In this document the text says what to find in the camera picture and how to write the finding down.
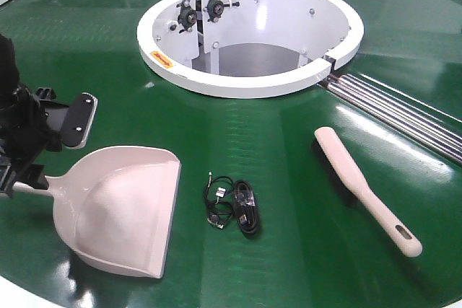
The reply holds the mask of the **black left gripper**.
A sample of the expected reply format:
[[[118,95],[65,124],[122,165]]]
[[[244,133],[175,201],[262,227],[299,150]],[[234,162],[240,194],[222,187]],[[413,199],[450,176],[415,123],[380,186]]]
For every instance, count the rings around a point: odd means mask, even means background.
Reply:
[[[53,89],[38,91],[35,94],[19,83],[1,95],[1,154],[11,162],[1,164],[1,194],[10,198],[19,183],[47,190],[45,167],[33,164],[34,160],[43,150],[60,152],[63,145],[83,148],[95,117],[98,100],[90,93],[79,94],[68,106],[54,100]]]

